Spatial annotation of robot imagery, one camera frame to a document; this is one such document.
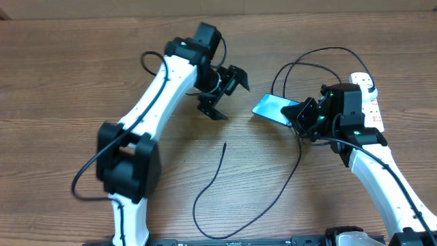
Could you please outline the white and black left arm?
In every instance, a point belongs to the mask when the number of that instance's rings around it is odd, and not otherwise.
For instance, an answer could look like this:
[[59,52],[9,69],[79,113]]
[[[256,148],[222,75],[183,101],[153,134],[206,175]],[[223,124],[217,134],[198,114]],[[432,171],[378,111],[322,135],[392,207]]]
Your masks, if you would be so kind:
[[174,38],[154,80],[138,103],[117,124],[105,122],[98,131],[96,177],[113,206],[115,234],[110,245],[145,245],[147,199],[161,173],[158,141],[165,124],[190,88],[197,88],[198,110],[224,120],[215,106],[237,85],[249,86],[247,73],[236,66],[213,66],[220,31],[200,23],[192,38]]

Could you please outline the Samsung Galaxy smartphone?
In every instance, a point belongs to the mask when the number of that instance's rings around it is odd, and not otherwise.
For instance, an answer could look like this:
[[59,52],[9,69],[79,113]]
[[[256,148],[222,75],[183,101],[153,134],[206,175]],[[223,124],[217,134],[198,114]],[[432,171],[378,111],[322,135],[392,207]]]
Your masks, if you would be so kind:
[[281,113],[283,107],[295,106],[299,102],[276,96],[265,94],[260,101],[252,108],[254,115],[261,116],[278,124],[291,127],[292,123]]

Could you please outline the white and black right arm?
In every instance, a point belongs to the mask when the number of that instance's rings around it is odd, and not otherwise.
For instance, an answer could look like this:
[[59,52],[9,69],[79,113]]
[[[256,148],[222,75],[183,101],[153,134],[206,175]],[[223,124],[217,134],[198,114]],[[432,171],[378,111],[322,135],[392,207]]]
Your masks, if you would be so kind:
[[436,216],[400,172],[382,133],[365,126],[361,87],[339,83],[323,85],[320,92],[319,100],[308,97],[281,109],[296,134],[312,142],[330,142],[370,195],[390,245],[435,245]]

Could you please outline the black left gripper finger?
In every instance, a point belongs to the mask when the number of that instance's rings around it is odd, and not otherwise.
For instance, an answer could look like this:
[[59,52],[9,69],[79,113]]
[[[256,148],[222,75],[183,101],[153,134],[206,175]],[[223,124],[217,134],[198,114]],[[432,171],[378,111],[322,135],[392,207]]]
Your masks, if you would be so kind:
[[207,100],[200,102],[197,108],[212,120],[228,120],[228,117],[220,111],[217,111],[214,106],[214,102]]
[[249,91],[250,87],[248,82],[248,74],[246,73],[246,71],[239,67],[234,66],[234,72],[235,72],[235,77],[234,77],[234,85],[232,86],[232,89],[234,90],[237,85],[241,85],[244,89]]

